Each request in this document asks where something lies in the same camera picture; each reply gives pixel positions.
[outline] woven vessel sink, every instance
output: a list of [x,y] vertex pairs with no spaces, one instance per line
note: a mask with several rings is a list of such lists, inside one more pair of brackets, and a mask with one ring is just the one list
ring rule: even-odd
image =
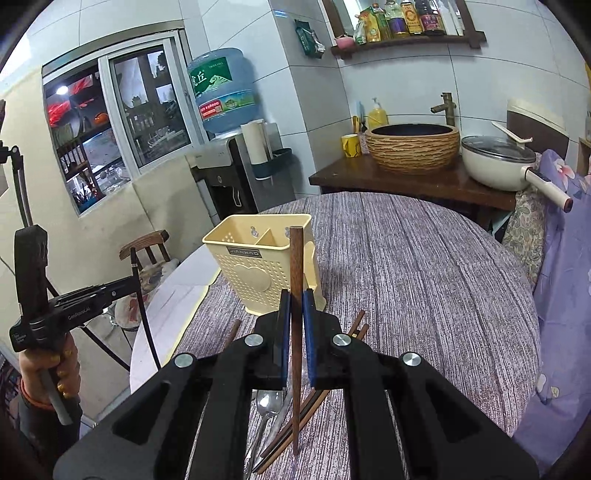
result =
[[384,168],[403,173],[446,167],[460,148],[460,131],[448,125],[385,125],[366,136],[373,158]]

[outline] yellow cup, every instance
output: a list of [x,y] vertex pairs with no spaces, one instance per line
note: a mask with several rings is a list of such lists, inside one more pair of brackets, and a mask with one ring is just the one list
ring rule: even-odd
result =
[[353,158],[361,156],[361,143],[359,143],[359,135],[343,135],[340,137],[340,142],[343,145],[345,157]]

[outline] paper towel roll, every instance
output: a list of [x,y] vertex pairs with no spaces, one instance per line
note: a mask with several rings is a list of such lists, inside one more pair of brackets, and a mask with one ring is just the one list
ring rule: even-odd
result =
[[265,144],[264,124],[256,120],[241,125],[242,135],[248,150],[248,156],[253,165],[259,165],[269,161]]

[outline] blue gripper pad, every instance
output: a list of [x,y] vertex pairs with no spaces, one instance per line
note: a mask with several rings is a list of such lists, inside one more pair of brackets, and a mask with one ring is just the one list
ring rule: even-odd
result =
[[306,331],[306,358],[308,362],[308,379],[312,387],[316,386],[316,349],[314,346],[313,322],[316,314],[314,291],[308,288],[302,295],[304,329]]

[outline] pot handle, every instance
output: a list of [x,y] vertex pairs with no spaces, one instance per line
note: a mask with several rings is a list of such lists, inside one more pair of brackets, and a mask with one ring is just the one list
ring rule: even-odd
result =
[[534,172],[531,167],[523,167],[521,174],[525,177],[526,181],[558,205],[564,213],[569,213],[573,209],[573,199],[551,181],[546,180],[540,174]]
[[503,127],[502,125],[496,123],[496,122],[491,122],[493,127],[497,127],[499,130],[501,130],[501,132],[503,132],[505,135],[511,137],[513,140],[515,140],[515,142],[517,143],[517,146],[519,148],[525,148],[526,143],[530,143],[534,141],[534,137],[531,138],[521,138],[518,137],[517,135],[515,135],[511,130],[507,130],[505,127]]

